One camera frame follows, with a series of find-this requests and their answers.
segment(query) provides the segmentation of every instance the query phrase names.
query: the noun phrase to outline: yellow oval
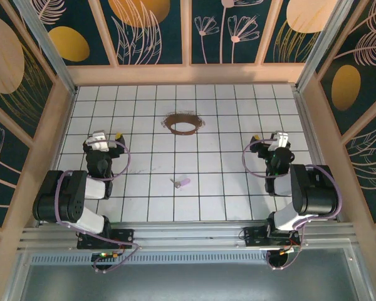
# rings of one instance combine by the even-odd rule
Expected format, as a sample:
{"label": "yellow oval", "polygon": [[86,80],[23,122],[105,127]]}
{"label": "yellow oval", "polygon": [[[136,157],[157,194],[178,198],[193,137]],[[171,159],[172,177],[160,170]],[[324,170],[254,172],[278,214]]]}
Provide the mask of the yellow oval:
{"label": "yellow oval", "polygon": [[133,27],[148,27],[144,22],[144,11],[141,2],[147,12],[153,12],[158,23],[162,22],[170,11],[170,0],[108,0],[110,7],[116,16]]}
{"label": "yellow oval", "polygon": [[290,0],[287,23],[299,33],[317,33],[325,27],[337,0]]}
{"label": "yellow oval", "polygon": [[24,77],[24,53],[17,35],[0,19],[0,93],[13,93]]}
{"label": "yellow oval", "polygon": [[69,61],[83,61],[89,57],[86,39],[75,29],[59,26],[49,31],[49,36],[62,58]]}
{"label": "yellow oval", "polygon": [[361,76],[351,65],[344,65],[337,70],[332,84],[332,100],[340,111],[350,108],[356,101],[361,88]]}

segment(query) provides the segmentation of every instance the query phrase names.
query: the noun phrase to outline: white grid floor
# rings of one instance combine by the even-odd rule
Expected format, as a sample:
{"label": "white grid floor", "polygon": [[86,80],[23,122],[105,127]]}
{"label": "white grid floor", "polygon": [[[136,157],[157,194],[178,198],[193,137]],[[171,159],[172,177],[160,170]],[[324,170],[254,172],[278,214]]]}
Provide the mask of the white grid floor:
{"label": "white grid floor", "polygon": [[[197,134],[178,136],[161,124],[171,112],[194,111],[206,125]],[[297,164],[311,163],[291,86],[162,85],[81,87],[58,164],[59,170],[86,169],[82,143],[105,130],[124,134],[132,153],[126,175],[114,180],[108,200],[85,206],[119,221],[225,221],[265,219],[290,198],[268,196],[264,180],[246,174],[243,147],[251,137],[289,133]],[[256,154],[248,167],[266,169]],[[127,155],[113,160],[120,172]],[[170,179],[191,183],[174,189]]]}

